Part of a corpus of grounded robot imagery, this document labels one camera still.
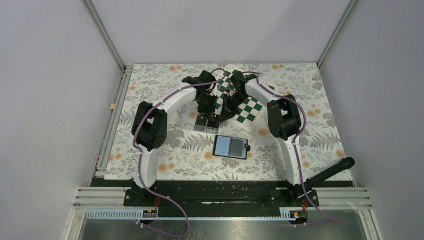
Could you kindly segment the clear acrylic card stand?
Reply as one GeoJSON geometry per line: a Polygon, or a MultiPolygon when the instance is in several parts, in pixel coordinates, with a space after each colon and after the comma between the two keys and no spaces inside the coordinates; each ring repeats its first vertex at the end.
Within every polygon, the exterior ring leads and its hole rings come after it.
{"type": "Polygon", "coordinates": [[[215,113],[200,114],[197,107],[184,105],[178,115],[178,124],[183,130],[213,135],[219,133],[219,116],[215,113]]]}

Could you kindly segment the black leather card holder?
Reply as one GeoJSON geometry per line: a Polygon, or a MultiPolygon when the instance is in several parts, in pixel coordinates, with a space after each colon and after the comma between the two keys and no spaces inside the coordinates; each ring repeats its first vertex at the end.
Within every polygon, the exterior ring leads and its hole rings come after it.
{"type": "Polygon", "coordinates": [[[245,138],[216,135],[213,143],[213,156],[247,159],[251,146],[245,138]]]}

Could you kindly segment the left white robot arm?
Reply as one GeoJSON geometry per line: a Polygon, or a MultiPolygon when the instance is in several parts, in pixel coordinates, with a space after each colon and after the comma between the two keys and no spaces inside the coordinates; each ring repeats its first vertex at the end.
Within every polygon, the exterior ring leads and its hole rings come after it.
{"type": "Polygon", "coordinates": [[[200,116],[214,126],[218,124],[215,114],[218,97],[212,95],[219,82],[213,75],[215,71],[203,70],[197,77],[185,77],[169,95],[138,105],[131,133],[133,147],[140,151],[134,181],[141,187],[135,197],[142,205],[148,206],[155,200],[155,192],[150,187],[156,181],[157,152],[167,137],[168,118],[185,104],[195,101],[200,116]]]}

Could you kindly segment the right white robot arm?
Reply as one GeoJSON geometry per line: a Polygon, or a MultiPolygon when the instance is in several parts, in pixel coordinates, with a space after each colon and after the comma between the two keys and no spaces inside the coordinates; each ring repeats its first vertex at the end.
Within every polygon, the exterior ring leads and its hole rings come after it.
{"type": "Polygon", "coordinates": [[[287,187],[287,201],[293,206],[301,205],[307,199],[307,194],[302,188],[303,170],[299,164],[297,137],[302,130],[302,121],[296,99],[292,95],[280,95],[263,85],[259,82],[259,75],[254,72],[237,70],[232,73],[230,83],[234,93],[223,97],[218,122],[222,123],[240,114],[239,105],[248,97],[255,98],[266,107],[268,128],[280,144],[287,172],[286,181],[290,184],[287,187]]]}

